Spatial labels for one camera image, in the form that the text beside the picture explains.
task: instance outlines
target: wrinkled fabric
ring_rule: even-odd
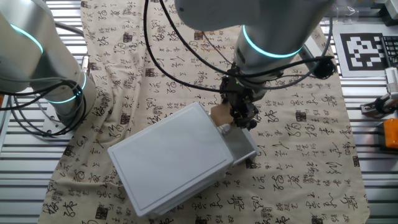
[[[169,13],[190,46],[218,68],[229,69],[200,32],[184,26],[172,3],[166,2]],[[220,95],[182,86],[155,68],[142,31],[144,1],[81,5],[96,101],[53,173],[40,224],[365,223],[368,203],[338,74],[267,92],[256,102],[258,125],[251,130],[261,151],[255,161],[232,168],[225,179],[155,220],[137,217],[108,147],[193,102],[210,111]],[[149,5],[148,29],[166,71],[191,84],[219,87],[222,76],[187,51],[157,0]],[[206,34],[232,61],[240,29]],[[319,27],[312,37],[323,49],[326,38]],[[284,73],[306,72],[300,65]]]

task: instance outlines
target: black cable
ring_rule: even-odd
[[[56,88],[58,88],[58,87],[60,87],[60,86],[62,86],[62,85],[66,85],[67,83],[68,83],[67,81],[63,81],[63,82],[58,83],[58,84],[56,84],[56,85],[50,86],[50,87],[48,87],[48,88],[46,88],[46,89],[44,90],[44,93],[42,93],[40,96],[36,97],[34,100],[32,100],[32,101],[30,101],[30,102],[25,103],[25,104],[23,104],[23,105],[19,105],[19,106],[12,106],[12,107],[8,107],[8,108],[0,108],[0,111],[18,110],[18,109],[24,108],[24,107],[26,107],[26,106],[29,106],[29,105],[35,103],[36,101],[39,101],[41,98],[45,97],[47,94],[49,94],[49,93],[50,93],[51,91],[53,91],[54,89],[56,89]],[[17,93],[15,93],[15,94],[10,94],[10,95],[11,95],[11,96],[25,96],[25,93],[21,93],[21,94],[23,94],[23,95],[19,95],[19,94],[17,94]]]
[[[172,79],[173,81],[191,87],[191,88],[196,88],[198,90],[205,90],[205,91],[212,91],[212,92],[216,92],[216,93],[237,93],[237,91],[230,91],[230,90],[214,90],[211,88],[206,88],[206,87],[202,87],[202,86],[196,86],[196,85],[192,85],[190,83],[187,82],[183,82],[175,77],[173,77],[172,75],[170,75],[169,73],[167,73],[160,65],[159,63],[157,63],[156,58],[154,57],[154,54],[152,53],[152,50],[150,49],[150,45],[149,45],[149,39],[148,39],[148,33],[147,33],[147,15],[148,15],[148,5],[149,5],[149,0],[145,0],[145,4],[144,4],[144,38],[145,38],[145,44],[148,50],[148,53],[150,55],[150,58],[152,59],[152,61],[154,62],[155,66],[168,78]]]
[[[309,59],[309,60],[301,60],[301,61],[299,61],[299,62],[290,63],[290,64],[287,64],[287,65],[285,65],[285,66],[279,67],[279,68],[275,68],[275,69],[272,69],[272,70],[268,70],[268,71],[260,72],[260,73],[255,73],[255,74],[239,75],[239,74],[235,74],[235,73],[226,72],[226,71],[221,70],[221,69],[219,69],[219,68],[213,66],[212,64],[208,63],[205,59],[203,59],[200,55],[198,55],[198,54],[187,44],[187,42],[185,41],[185,39],[181,36],[180,32],[177,30],[176,26],[174,25],[174,22],[173,22],[172,18],[170,17],[170,14],[168,13],[168,10],[167,10],[167,8],[166,8],[166,6],[165,6],[163,0],[159,0],[159,2],[160,2],[160,4],[162,5],[162,8],[163,8],[163,11],[164,11],[164,13],[165,13],[165,15],[166,15],[166,17],[167,17],[167,20],[169,21],[170,25],[172,26],[174,32],[175,32],[175,33],[177,34],[177,36],[180,38],[182,44],[183,44],[194,56],[196,56],[197,59],[199,59],[199,60],[200,60],[202,63],[204,63],[206,66],[208,66],[208,67],[210,67],[211,69],[215,70],[216,72],[220,72],[220,73],[222,73],[222,74],[224,74],[224,75],[229,75],[229,76],[231,76],[231,77],[236,77],[236,78],[261,77],[261,76],[263,76],[263,75],[267,75],[267,74],[270,74],[270,73],[273,73],[273,72],[277,72],[277,71],[280,71],[280,70],[283,70],[283,69],[286,69],[286,68],[290,68],[290,67],[293,67],[293,66],[296,66],[296,65],[300,65],[300,64],[303,64],[303,63],[317,62],[317,61],[321,61],[321,60],[326,60],[326,57],[317,57],[317,58],[312,58],[312,59]]]
[[[209,42],[209,44],[213,47],[213,49],[215,49],[215,50],[218,52],[218,54],[220,54],[220,55],[222,56],[222,58],[223,58],[228,64],[232,65],[232,63],[223,55],[223,53],[221,53],[220,50],[218,50],[218,49],[216,48],[216,46],[214,46],[214,44],[210,42],[210,40],[209,40],[209,38],[207,38],[206,34],[205,34],[204,32],[202,32],[202,34],[203,34],[203,36],[205,37],[205,39],[207,40],[207,42]]]
[[[37,91],[33,91],[33,92],[28,92],[28,93],[9,93],[9,92],[5,92],[5,91],[0,91],[0,94],[9,95],[9,96],[30,96],[30,95],[34,95],[34,94],[43,93],[43,92],[45,92],[45,91],[47,91],[47,90],[54,90],[54,85],[53,85],[53,86],[50,86],[50,87],[47,87],[47,88],[44,88],[44,89],[42,89],[42,90],[37,90]]]
[[[68,82],[66,85],[68,85],[70,88],[73,88],[75,86],[76,83],[73,84],[72,81]],[[77,86],[76,90],[74,91],[74,94],[78,94],[81,93],[83,90],[80,88],[80,86]],[[23,120],[28,123],[32,128],[36,129],[38,132],[33,132],[29,129],[27,129],[27,127],[25,127],[21,121],[19,121],[19,119],[17,119],[16,113],[14,110],[11,111],[12,115],[14,116],[15,120],[17,121],[17,123],[28,133],[34,134],[34,135],[38,135],[38,136],[43,136],[43,137],[54,137],[54,136],[60,136],[60,135],[64,135],[66,133],[69,133],[70,131],[73,131],[83,120],[86,114],[86,98],[84,97],[84,94],[80,95],[81,97],[76,97],[75,101],[76,101],[76,106],[80,105],[80,101],[81,98],[83,98],[83,113],[79,119],[79,121],[72,126],[72,124],[74,123],[74,121],[76,120],[77,116],[79,115],[79,110],[76,110],[74,117],[71,119],[70,123],[68,123],[68,125],[66,125],[62,130],[56,132],[56,133],[46,133],[38,128],[36,128],[31,122],[29,122],[26,117],[24,116],[23,112],[21,111],[21,109],[18,109],[19,113],[21,114]],[[19,106],[18,101],[16,99],[16,96],[14,96],[15,99],[15,103],[17,106]]]

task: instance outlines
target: metal grating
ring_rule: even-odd
[[[81,29],[80,1],[48,0],[47,4],[56,21]],[[321,25],[327,34],[328,22]],[[84,38],[57,30],[69,51],[81,63],[86,54]],[[382,120],[363,116],[359,107],[387,93],[386,79],[340,77],[340,80],[371,209],[367,224],[398,223],[398,153],[380,151],[374,141],[374,127]],[[20,98],[21,102],[29,100],[31,98]],[[40,103],[47,107],[45,100]],[[43,126],[44,115],[37,105],[24,108],[24,112],[34,125]],[[389,115],[383,120],[396,117],[396,114]],[[0,223],[37,223],[47,184],[68,139],[48,142],[36,138],[19,127],[12,115],[6,131],[0,153]]]

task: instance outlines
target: box lid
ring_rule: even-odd
[[[198,103],[108,152],[139,216],[233,163],[222,135]]]

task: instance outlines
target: metal bracket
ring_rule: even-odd
[[[55,112],[54,107],[50,103],[47,107],[46,112],[51,118],[58,119],[57,113]],[[57,132],[61,131],[62,129],[64,129],[65,127],[66,126],[63,123],[52,121],[50,118],[48,118],[46,116],[44,118],[43,131],[45,131],[47,133],[57,133]],[[71,139],[74,134],[75,134],[75,130],[72,130],[72,131],[66,133],[65,135],[59,136],[59,137],[65,138],[65,139]],[[51,137],[43,137],[43,138],[44,139],[53,139]]]

